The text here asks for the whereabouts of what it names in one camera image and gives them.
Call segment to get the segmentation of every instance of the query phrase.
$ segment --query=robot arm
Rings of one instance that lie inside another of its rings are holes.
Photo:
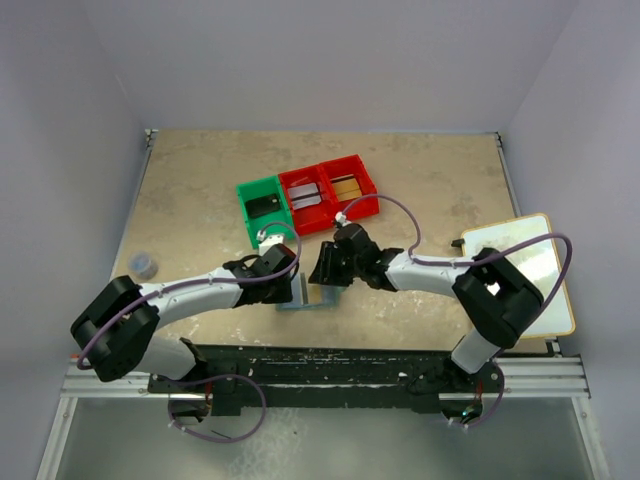
[[[348,223],[338,229],[333,242],[323,242],[309,282],[348,286],[358,277],[375,289],[420,290],[457,298],[474,328],[451,359],[474,374],[498,352],[516,344],[543,303],[535,285],[505,258],[483,266],[459,266],[495,252],[485,248],[474,258],[411,258],[402,249],[381,250],[364,228]]]
[[[484,249],[473,260],[493,252]],[[155,331],[204,311],[291,301],[291,276],[277,274],[290,270],[296,256],[282,243],[261,248],[261,253],[251,266],[246,257],[176,282],[137,285],[128,276],[112,280],[71,327],[83,349],[81,361],[88,359],[105,382],[133,370],[173,379],[197,377],[206,371],[198,350],[186,339],[154,337]],[[474,329],[456,346],[451,360],[466,374],[475,374],[500,350],[515,345],[543,299],[508,260],[459,266],[471,260],[412,258],[402,249],[381,250],[360,225],[351,223],[337,230],[333,242],[323,242],[309,282],[346,287],[358,277],[375,289],[457,298]],[[440,265],[420,264],[428,261]]]
[[[249,266],[246,262],[255,258]],[[137,370],[181,379],[198,367],[198,352],[186,339],[154,337],[159,328],[209,310],[291,301],[296,255],[284,244],[263,255],[225,263],[212,272],[175,282],[142,285],[129,276],[113,279],[71,326],[100,380]]]

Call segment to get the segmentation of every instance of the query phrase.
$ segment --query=green plastic tray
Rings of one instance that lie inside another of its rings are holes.
[[[249,234],[249,240],[253,248],[258,248],[258,240],[256,235],[265,225],[271,222],[283,222],[287,225],[291,225],[293,228],[293,218],[291,211],[289,210],[289,204],[282,191],[280,180],[274,175],[273,177],[261,178],[254,182],[241,183],[236,185],[236,192],[238,194],[238,200],[240,202],[240,208],[242,208],[242,216],[244,217],[244,224]],[[247,200],[253,200],[254,198],[264,197],[265,195],[277,194],[280,199],[280,210],[277,212],[269,213],[258,218],[249,218],[247,209],[244,203]],[[269,228],[268,234],[271,233],[284,233],[286,238],[294,238],[293,234],[284,227],[274,226]]]

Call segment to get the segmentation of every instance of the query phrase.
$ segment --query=cable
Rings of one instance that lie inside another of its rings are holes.
[[[491,408],[487,413],[482,415],[477,420],[474,420],[473,422],[470,422],[466,425],[461,425],[464,428],[477,427],[478,425],[486,422],[496,413],[496,411],[498,410],[498,407],[500,406],[500,403],[502,403],[502,398],[504,397],[504,390],[505,390],[504,372],[496,362],[493,362],[493,364],[496,367],[496,371],[498,372],[498,378],[500,379],[500,391],[498,392],[498,397],[496,398],[495,402],[493,402],[493,405],[491,405]]]
[[[269,227],[272,227],[275,225],[285,227],[290,232],[292,232],[296,238],[296,243],[297,243],[296,256],[293,259],[293,261],[289,265],[287,265],[286,268],[280,270],[277,273],[273,273],[271,275],[265,275],[264,277],[254,277],[254,278],[208,278],[207,277],[207,278],[197,278],[193,280],[185,280],[183,282],[174,283],[173,285],[169,285],[159,290],[147,293],[146,295],[143,295],[142,297],[134,300],[129,305],[124,307],[122,310],[116,313],[113,317],[111,317],[102,327],[100,327],[100,329],[96,332],[96,334],[91,338],[91,340],[89,340],[87,345],[82,349],[82,352],[78,357],[78,361],[76,362],[78,369],[92,370],[93,367],[90,364],[85,364],[84,361],[89,355],[89,352],[91,352],[93,347],[95,347],[96,343],[98,343],[98,341],[102,338],[102,336],[122,317],[124,317],[128,313],[131,313],[133,310],[138,308],[143,303],[153,298],[156,298],[161,294],[164,295],[165,293],[170,293],[170,292],[173,292],[174,290],[179,290],[181,288],[192,287],[195,285],[209,285],[212,283],[237,283],[237,284],[260,283],[260,282],[273,280],[274,278],[282,277],[283,275],[288,274],[300,262],[300,255],[302,254],[302,240],[300,239],[300,235],[298,235],[298,233],[290,225],[287,225],[286,223],[283,223],[283,222],[271,222],[265,225],[264,228],[260,230],[260,232],[266,232],[266,230]]]
[[[254,433],[256,433],[258,431],[258,429],[262,426],[262,422],[264,422],[264,419],[267,416],[267,399],[266,399],[266,397],[264,395],[264,392],[262,391],[262,389],[260,388],[260,386],[256,382],[251,380],[249,377],[245,377],[244,375],[237,375],[235,373],[227,373],[227,374],[223,374],[223,375],[216,375],[214,377],[205,378],[203,380],[195,380],[195,381],[192,381],[192,382],[180,382],[180,381],[172,380],[172,379],[166,378],[166,377],[160,377],[160,378],[162,380],[166,380],[167,382],[169,382],[172,385],[175,385],[177,387],[192,387],[192,386],[195,386],[195,385],[202,385],[203,383],[216,382],[218,380],[225,380],[225,379],[228,379],[228,378],[235,378],[236,380],[242,380],[243,382],[246,382],[249,385],[251,385],[253,388],[256,389],[256,391],[258,392],[258,395],[260,395],[260,403],[262,404],[262,410],[260,412],[260,418],[258,419],[258,422],[247,433],[244,433],[244,434],[242,434],[242,435],[240,435],[238,437],[233,437],[233,438],[212,437],[210,435],[205,435],[203,433],[196,432],[195,430],[191,430],[191,429],[185,427],[182,423],[180,423],[178,421],[176,416],[171,411],[171,401],[169,401],[169,403],[167,404],[167,412],[169,413],[169,420],[171,421],[171,423],[169,423],[169,426],[170,427],[171,426],[176,427],[178,430],[180,430],[180,431],[182,431],[184,433],[188,433],[192,437],[199,438],[200,440],[206,440],[208,442],[213,442],[213,443],[236,443],[236,442],[240,442],[242,440],[245,440],[246,438],[249,438]]]
[[[544,235],[539,235],[537,237],[531,238],[524,242],[518,243],[513,247],[509,247],[506,250],[503,250],[501,252],[493,253],[481,260],[473,260],[473,261],[465,261],[465,262],[448,262],[443,260],[440,260],[440,261],[420,260],[419,258],[416,258],[413,255],[413,251],[416,249],[416,247],[418,247],[418,245],[420,245],[420,242],[422,241],[422,231],[420,230],[420,225],[418,224],[418,220],[416,219],[415,215],[411,213],[411,211],[403,203],[399,202],[395,198],[391,198],[387,195],[383,195],[380,193],[370,193],[367,195],[363,195],[362,197],[356,198],[353,202],[351,202],[349,205],[345,207],[342,213],[344,215],[347,215],[347,212],[351,210],[351,208],[353,208],[355,205],[357,205],[358,203],[360,203],[361,201],[367,198],[382,198],[383,200],[387,200],[391,203],[396,204],[409,216],[409,218],[413,222],[413,226],[416,229],[416,241],[413,243],[413,245],[409,247],[409,249],[407,250],[407,254],[409,255],[409,258],[411,259],[412,262],[418,265],[424,265],[425,267],[481,267],[483,265],[487,265],[491,262],[504,258],[507,255],[518,252],[523,248],[527,248],[527,247],[530,247],[531,245],[535,245],[536,243],[540,243],[544,240],[552,240],[552,239],[562,240],[566,246],[566,256],[565,256],[564,263],[562,264],[562,268],[560,269],[560,273],[558,275],[558,279],[556,280],[556,283],[553,285],[553,288],[549,292],[549,295],[547,296],[547,298],[542,302],[542,305],[540,306],[540,309],[538,310],[538,314],[536,315],[534,320],[537,319],[542,314],[542,312],[544,312],[546,308],[549,306],[553,298],[558,293],[558,290],[560,290],[560,287],[562,286],[562,282],[564,281],[565,277],[567,276],[567,272],[569,271],[569,265],[571,264],[571,259],[573,257],[573,244],[571,243],[571,240],[569,239],[569,237],[567,237],[562,233],[546,233]]]

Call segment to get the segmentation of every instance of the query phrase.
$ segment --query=red plastic tray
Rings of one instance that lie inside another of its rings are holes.
[[[293,216],[293,225],[300,235],[309,235],[333,227],[336,213],[342,211],[353,200],[340,202],[333,189],[331,179],[353,175],[360,186],[363,195],[377,193],[376,186],[369,177],[364,164],[358,155],[351,155],[317,165],[291,170],[278,175],[280,184],[284,190],[287,203]],[[315,183],[322,201],[318,205],[294,210],[289,196],[291,187],[299,187],[308,183]],[[377,198],[368,198],[361,201],[349,210],[349,220],[355,220],[380,212]]]
[[[320,168],[325,172],[327,177],[329,178],[329,182],[331,179],[343,177],[345,175],[353,175],[360,186],[360,191],[362,195],[368,195],[370,193],[378,193],[376,190],[376,186],[371,181],[367,170],[364,168],[364,164],[358,155],[351,155],[349,157],[338,158],[336,160],[330,160],[328,162],[323,162],[320,164]],[[343,202],[338,202],[337,208],[333,215],[344,210],[344,208],[349,205],[353,200],[345,200]],[[377,198],[367,198],[366,200],[360,201],[355,207],[349,210],[349,220],[355,220],[357,218],[368,217],[370,215],[375,215],[380,212],[380,204]]]
[[[293,216],[293,226],[299,235],[308,235],[331,228],[333,225],[333,217],[335,216],[335,205],[338,199],[330,188],[331,182],[322,172],[318,165],[301,168],[299,170],[291,170],[278,175],[284,195],[287,197],[289,209]],[[289,189],[291,187],[299,187],[308,183],[315,183],[318,186],[322,201],[318,205],[293,209],[293,203],[289,197]]]

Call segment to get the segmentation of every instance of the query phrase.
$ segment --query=small object in bin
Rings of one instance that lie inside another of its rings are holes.
[[[263,197],[247,200],[244,202],[244,208],[249,218],[259,218],[280,210],[280,199],[277,194],[272,193]]]
[[[310,207],[311,205],[318,205],[322,202],[318,185],[315,183],[307,183],[306,185],[291,187],[287,189],[287,193],[289,194],[291,206],[294,210]]]
[[[342,177],[332,178],[331,184],[333,185],[333,191],[338,197],[338,201],[344,202],[347,200],[353,200],[362,196],[362,190],[360,185],[353,175],[344,175]]]

